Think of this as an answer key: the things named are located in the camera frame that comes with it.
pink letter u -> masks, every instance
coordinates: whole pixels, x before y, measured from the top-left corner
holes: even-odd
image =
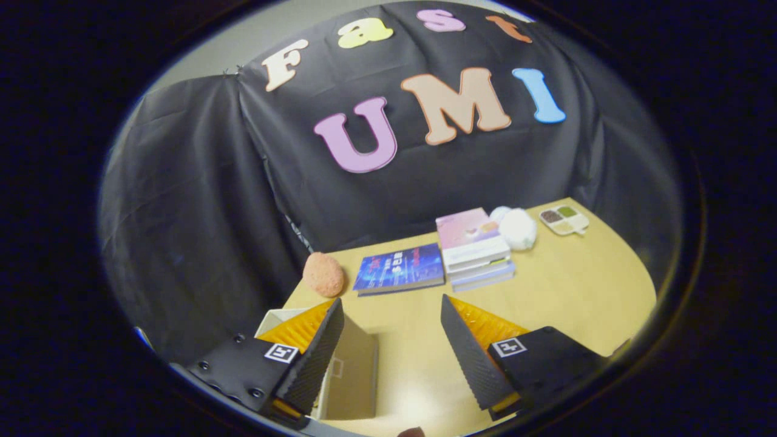
[[[377,170],[390,163],[396,155],[396,137],[383,112],[385,106],[385,97],[373,97],[354,107],[354,113],[367,119],[372,134],[378,140],[378,147],[372,152],[361,153],[354,148],[345,132],[345,114],[334,114],[321,120],[313,131],[324,138],[332,157],[344,170],[352,173]]]

black cloth backdrop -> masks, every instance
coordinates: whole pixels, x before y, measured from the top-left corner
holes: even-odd
[[[416,18],[444,9],[466,24],[436,33]],[[236,75],[149,93],[110,153],[99,235],[117,298],[160,355],[188,364],[235,332],[252,333],[301,277],[307,249],[342,250],[435,230],[438,216],[482,206],[530,208],[571,196],[641,257],[659,287],[680,246],[681,197],[667,145],[627,86],[581,46],[485,9],[392,3],[350,12],[270,47]],[[344,49],[337,30],[380,18],[394,34]],[[267,56],[305,38],[296,76],[265,90]],[[403,79],[429,73],[458,90],[462,69],[488,68],[508,128],[428,145]],[[514,68],[537,68],[565,121],[543,124]],[[383,96],[398,152],[370,173],[341,169],[314,131],[347,116],[360,152],[375,137],[354,106]],[[606,274],[608,266],[602,266]]]

white box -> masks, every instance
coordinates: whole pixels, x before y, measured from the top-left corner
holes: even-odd
[[[308,309],[271,309],[254,337]],[[375,416],[378,342],[347,314],[344,316],[343,332],[324,374],[317,405],[310,414],[316,420],[353,420]]]

small white ball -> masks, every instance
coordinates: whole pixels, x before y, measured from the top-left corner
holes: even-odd
[[[537,222],[525,210],[515,208],[502,218],[499,233],[512,250],[528,250],[537,240]]]
[[[491,215],[489,215],[489,219],[491,219],[492,222],[496,222],[497,225],[502,222],[502,219],[504,218],[504,215],[510,212],[512,208],[509,206],[497,206],[494,208],[493,211],[491,211]]]

white book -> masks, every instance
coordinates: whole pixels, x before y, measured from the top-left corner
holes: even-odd
[[[472,290],[473,288],[485,287],[486,285],[491,285],[491,284],[496,284],[498,282],[506,281],[508,279],[511,279],[513,276],[515,276],[515,271],[508,271],[507,273],[499,274],[493,278],[483,279],[482,281],[473,281],[473,282],[467,282],[466,284],[462,284],[462,285],[454,285],[453,291],[465,292],[467,290]]]
[[[513,261],[510,260],[509,257],[501,258],[482,266],[448,272],[448,280],[451,281],[451,283],[453,283],[453,281],[471,281],[473,278],[478,278],[484,274],[514,269],[514,265],[515,264],[513,264]]]
[[[435,222],[448,273],[510,256],[510,247],[499,234],[499,225],[489,219],[483,208],[446,215]]]

